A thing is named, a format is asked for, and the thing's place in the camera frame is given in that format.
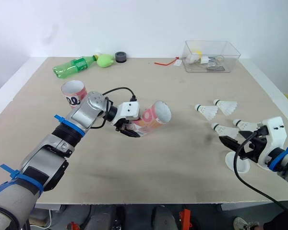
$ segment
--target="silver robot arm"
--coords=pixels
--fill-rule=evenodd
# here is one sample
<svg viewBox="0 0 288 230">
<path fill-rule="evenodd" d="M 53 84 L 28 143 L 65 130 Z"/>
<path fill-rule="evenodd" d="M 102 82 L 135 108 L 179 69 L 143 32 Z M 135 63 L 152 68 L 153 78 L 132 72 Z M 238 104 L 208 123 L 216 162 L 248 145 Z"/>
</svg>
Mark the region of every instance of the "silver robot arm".
<svg viewBox="0 0 288 230">
<path fill-rule="evenodd" d="M 139 113 L 137 102 L 132 102 L 132 107 Z M 55 116 L 60 124 L 23 160 L 20 170 L 1 166 L 12 179 L 0 185 L 0 230 L 18 230 L 25 224 L 41 193 L 57 185 L 68 166 L 66 158 L 105 111 L 111 111 L 105 120 L 127 121 L 122 114 L 117 114 L 117 108 L 107 97 L 89 92 L 65 118 Z M 117 126 L 117 131 L 123 131 L 121 125 L 113 125 Z"/>
</svg>

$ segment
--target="table edge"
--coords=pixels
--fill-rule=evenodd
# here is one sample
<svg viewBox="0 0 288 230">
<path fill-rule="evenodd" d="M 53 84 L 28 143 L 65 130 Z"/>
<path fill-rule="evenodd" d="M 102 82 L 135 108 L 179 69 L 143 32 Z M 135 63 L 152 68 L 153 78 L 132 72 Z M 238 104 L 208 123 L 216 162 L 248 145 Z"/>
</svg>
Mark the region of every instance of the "table edge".
<svg viewBox="0 0 288 230">
<path fill-rule="evenodd" d="M 252 62 L 249 58 L 241 58 L 239 62 L 245 67 L 245 69 L 252 75 L 257 83 L 263 88 L 263 90 L 269 95 L 272 102 L 280 109 L 280 111 L 288 119 L 288 99 L 277 88 L 274 83 Z"/>
<path fill-rule="evenodd" d="M 47 57 L 30 57 L 0 88 L 0 114 Z"/>
</svg>

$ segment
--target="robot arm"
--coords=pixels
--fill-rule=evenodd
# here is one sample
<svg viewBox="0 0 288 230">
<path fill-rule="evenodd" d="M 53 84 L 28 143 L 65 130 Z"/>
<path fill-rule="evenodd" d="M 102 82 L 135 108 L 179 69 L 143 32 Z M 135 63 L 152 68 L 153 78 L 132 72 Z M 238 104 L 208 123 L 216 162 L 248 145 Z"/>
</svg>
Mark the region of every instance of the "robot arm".
<svg viewBox="0 0 288 230">
<path fill-rule="evenodd" d="M 282 118 L 264 120 L 256 131 L 240 131 L 240 134 L 246 139 L 253 136 L 249 144 L 251 151 L 241 149 L 241 145 L 235 139 L 219 138 L 225 146 L 236 151 L 242 160 L 250 159 L 263 169 L 277 172 L 288 182 L 288 148 L 284 149 L 287 134 Z"/>
<path fill-rule="evenodd" d="M 66 158 L 97 118 L 105 115 L 105 120 L 115 121 L 111 124 L 117 131 L 132 134 L 124 124 L 138 118 L 139 104 L 127 104 L 128 110 L 126 103 L 117 109 L 104 95 L 89 92 L 65 118 L 55 115 L 60 124 L 23 160 L 20 170 L 2 165 L 12 179 L 0 185 L 0 230 L 18 230 L 24 225 L 41 193 L 53 189 L 62 178 L 68 167 Z"/>
</svg>

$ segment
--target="clear plastic box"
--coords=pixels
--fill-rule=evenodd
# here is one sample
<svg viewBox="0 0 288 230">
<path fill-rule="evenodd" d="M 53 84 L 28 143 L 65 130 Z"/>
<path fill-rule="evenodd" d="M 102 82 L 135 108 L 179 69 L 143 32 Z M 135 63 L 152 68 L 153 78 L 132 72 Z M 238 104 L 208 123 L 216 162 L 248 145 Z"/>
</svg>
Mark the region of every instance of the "clear plastic box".
<svg viewBox="0 0 288 230">
<path fill-rule="evenodd" d="M 187 72 L 231 72 L 240 53 L 226 41 L 186 41 L 182 62 Z"/>
</svg>

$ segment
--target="green plastic bottle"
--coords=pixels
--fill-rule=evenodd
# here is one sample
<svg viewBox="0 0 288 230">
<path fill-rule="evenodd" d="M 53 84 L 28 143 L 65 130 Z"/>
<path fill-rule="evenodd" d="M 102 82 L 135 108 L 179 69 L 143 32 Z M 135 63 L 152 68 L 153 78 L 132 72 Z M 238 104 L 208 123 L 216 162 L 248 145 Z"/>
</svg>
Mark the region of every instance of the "green plastic bottle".
<svg viewBox="0 0 288 230">
<path fill-rule="evenodd" d="M 53 72 L 58 78 L 67 78 L 68 76 L 89 68 L 94 61 L 97 61 L 98 56 L 80 57 L 62 65 L 53 67 Z"/>
</svg>

